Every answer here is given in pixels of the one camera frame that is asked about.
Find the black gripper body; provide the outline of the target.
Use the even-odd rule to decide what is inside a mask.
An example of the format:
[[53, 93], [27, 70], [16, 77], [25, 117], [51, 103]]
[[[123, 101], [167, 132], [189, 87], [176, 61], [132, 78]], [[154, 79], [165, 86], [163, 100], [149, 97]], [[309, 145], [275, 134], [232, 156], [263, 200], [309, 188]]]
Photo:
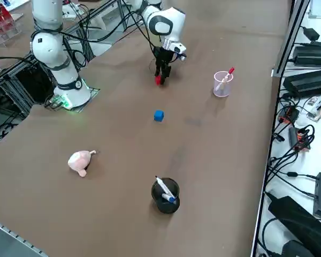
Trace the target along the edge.
[[153, 53], [154, 53], [154, 56], [156, 57], [157, 67], [169, 66], [174, 56], [174, 52], [170, 50], [165, 50], [163, 47], [154, 47]]

